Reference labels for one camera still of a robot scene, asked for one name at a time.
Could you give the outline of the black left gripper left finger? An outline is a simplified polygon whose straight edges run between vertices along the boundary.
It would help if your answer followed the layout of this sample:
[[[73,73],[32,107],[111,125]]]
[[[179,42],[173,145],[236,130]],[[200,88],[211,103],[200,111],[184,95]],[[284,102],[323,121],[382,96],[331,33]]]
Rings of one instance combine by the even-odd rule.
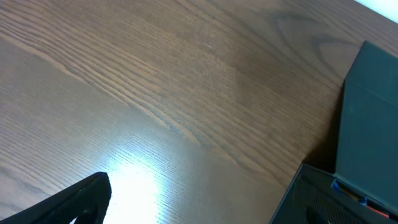
[[[102,224],[111,194],[108,174],[96,172],[1,224]]]

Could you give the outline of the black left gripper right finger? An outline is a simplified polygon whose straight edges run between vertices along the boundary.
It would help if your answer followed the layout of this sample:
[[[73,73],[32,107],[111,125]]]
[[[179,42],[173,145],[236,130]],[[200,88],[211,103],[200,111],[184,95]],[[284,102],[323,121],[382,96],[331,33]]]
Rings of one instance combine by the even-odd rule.
[[[361,205],[344,205],[305,177],[299,177],[294,185],[294,207],[304,223],[395,223]]]

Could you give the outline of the blue Oreo cookie pack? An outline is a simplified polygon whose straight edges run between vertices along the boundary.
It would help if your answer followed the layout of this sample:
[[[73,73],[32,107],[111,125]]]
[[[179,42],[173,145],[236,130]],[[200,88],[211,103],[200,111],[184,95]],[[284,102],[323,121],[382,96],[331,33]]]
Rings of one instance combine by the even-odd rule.
[[[345,195],[347,195],[348,197],[352,198],[354,201],[362,204],[362,205],[367,205],[368,204],[368,198],[366,195],[357,193],[357,191],[353,190],[352,188],[346,186],[344,183],[339,182],[337,180],[334,181],[333,189],[335,189],[336,191],[339,191]]]

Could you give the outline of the dark green box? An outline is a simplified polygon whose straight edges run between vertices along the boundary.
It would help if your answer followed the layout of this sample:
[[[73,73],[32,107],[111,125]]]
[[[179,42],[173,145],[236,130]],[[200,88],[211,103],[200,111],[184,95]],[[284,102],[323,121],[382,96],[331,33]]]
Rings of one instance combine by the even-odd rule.
[[[397,222],[397,58],[364,42],[344,80],[339,104],[338,133],[331,137],[334,156],[321,152],[301,163],[272,223],[304,223],[294,207],[299,177],[350,208],[368,208],[332,188],[335,180],[342,182]]]

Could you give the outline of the red Hacks candy bag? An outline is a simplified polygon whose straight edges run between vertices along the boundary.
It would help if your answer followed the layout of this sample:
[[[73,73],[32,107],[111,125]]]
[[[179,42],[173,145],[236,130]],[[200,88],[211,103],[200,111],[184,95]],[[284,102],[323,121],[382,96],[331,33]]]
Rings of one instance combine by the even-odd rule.
[[[371,209],[372,211],[386,217],[386,218],[390,218],[389,213],[385,212],[383,210],[377,209],[376,207],[371,206],[370,204],[367,204],[366,207],[368,207],[369,209]]]

